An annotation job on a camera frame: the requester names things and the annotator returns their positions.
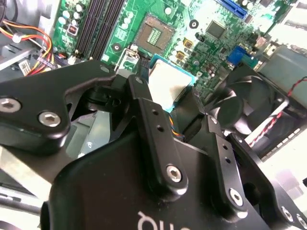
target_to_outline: ram slot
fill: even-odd
[[[89,50],[89,46],[93,39],[95,29],[103,12],[105,3],[105,0],[92,0],[90,3],[88,14],[83,25],[83,30],[79,36],[76,46],[76,50],[78,50],[80,54],[85,55],[85,53]]]
[[[110,2],[90,54],[93,59],[101,59],[124,3],[125,0],[113,0]]]

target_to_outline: capacitor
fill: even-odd
[[[130,24],[130,22],[131,22],[131,19],[130,19],[130,18],[125,18],[125,19],[124,19],[124,23],[125,23],[125,24]]]
[[[180,46],[175,46],[175,48],[174,48],[176,51],[179,51],[179,50],[181,50],[181,47]]]
[[[76,5],[76,11],[77,12],[82,12],[82,11],[84,11],[84,9],[85,9],[85,6],[82,3],[78,3]]]
[[[122,28],[123,30],[127,30],[127,29],[128,29],[128,24],[123,23],[123,24],[121,25],[121,28]]]
[[[248,0],[243,0],[242,1],[242,6],[246,6],[248,4]]]
[[[209,69],[208,67],[206,68],[206,71],[207,71],[209,74],[212,74],[212,70]]]
[[[177,58],[174,55],[168,57],[171,61],[176,62]]]
[[[195,60],[195,61],[193,61],[193,65],[194,65],[194,66],[199,66],[199,65],[200,65],[200,62],[199,62],[198,60]]]
[[[65,25],[65,24],[66,24],[66,19],[63,18],[63,17],[59,17],[58,21],[59,21],[59,23],[60,23],[61,25]]]
[[[250,11],[254,7],[254,4],[252,2],[248,3],[247,9]]]
[[[127,14],[127,16],[128,16],[128,18],[133,18],[133,12],[129,12],[128,14]]]
[[[74,19],[80,19],[81,18],[81,14],[78,12],[73,13],[73,18]]]
[[[181,40],[177,41],[177,45],[183,46],[183,41],[181,41]]]
[[[71,14],[68,11],[63,11],[64,18],[70,18]]]
[[[170,14],[172,13],[172,8],[166,7],[165,10],[164,10],[164,13],[165,13],[166,15],[170,15]]]
[[[79,23],[80,23],[80,20],[77,20],[77,19],[73,19],[73,20],[71,21],[71,24],[72,24],[73,26],[78,26]]]

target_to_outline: cpu fan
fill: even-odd
[[[226,136],[236,133],[249,144],[281,112],[277,122],[252,145],[261,158],[270,151],[276,151],[276,147],[292,138],[298,128],[307,125],[306,108],[295,99],[288,98],[265,76],[242,63],[225,74],[225,80],[209,100],[202,101],[200,94],[195,88],[187,90],[172,111],[178,130],[187,143],[200,132],[205,114],[219,121]]]
[[[224,133],[240,134],[251,143],[272,117],[288,104],[286,95],[265,77],[246,65],[240,65],[216,90],[205,110],[219,121]],[[293,118],[283,113],[255,148],[271,143],[293,127]]]

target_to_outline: green circuit board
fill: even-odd
[[[90,2],[80,1],[85,6]],[[254,44],[251,44],[250,36],[268,32],[291,2],[269,0],[265,7],[261,1],[265,0],[252,2],[253,7],[245,9],[248,19],[241,19],[216,0],[127,0],[101,60],[115,66],[123,50],[132,43],[137,44],[141,52],[149,56],[158,53],[199,77],[195,86],[201,92],[201,98],[206,98],[220,82],[219,76],[211,72],[215,73],[221,66],[229,67],[227,56],[236,46],[251,50]],[[73,11],[73,2],[78,0],[62,0],[59,16],[65,10]],[[140,42],[145,36],[142,31],[148,29],[150,20],[157,28],[160,23],[160,28],[166,28],[167,32],[162,29],[149,31],[146,34],[148,40]],[[193,20],[197,21],[197,26],[191,26]],[[165,36],[165,44],[157,49],[155,43],[161,36]],[[53,42],[58,51],[73,54],[77,39],[78,36],[68,35],[63,25],[57,22]],[[134,64],[125,63],[123,67],[133,70]]]
[[[52,39],[53,46],[56,52],[66,53],[68,55],[71,55],[75,51],[75,46],[77,44],[78,36],[69,35],[67,33],[67,29],[68,29],[68,25],[70,25],[73,20],[73,13],[76,11],[75,5],[79,2],[84,4],[85,9],[86,9],[88,7],[90,0],[62,0],[61,1],[61,5],[59,7],[57,18],[58,19],[60,17],[64,18],[66,20],[66,23],[63,25],[58,20],[56,22],[55,31],[54,31],[54,35]],[[65,18],[63,16],[64,11],[68,11],[70,13],[69,18]],[[86,16],[86,10],[82,13],[79,19],[81,24],[78,26],[78,30],[82,28],[82,22],[85,16]]]

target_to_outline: black fan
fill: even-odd
[[[217,118],[223,130],[245,137],[259,134],[253,131],[273,116],[276,109],[284,109],[288,105],[288,99],[282,92],[246,65],[232,71],[212,98],[206,111]],[[293,125],[292,118],[283,114],[259,141],[260,145],[272,141],[280,133],[288,133]]]

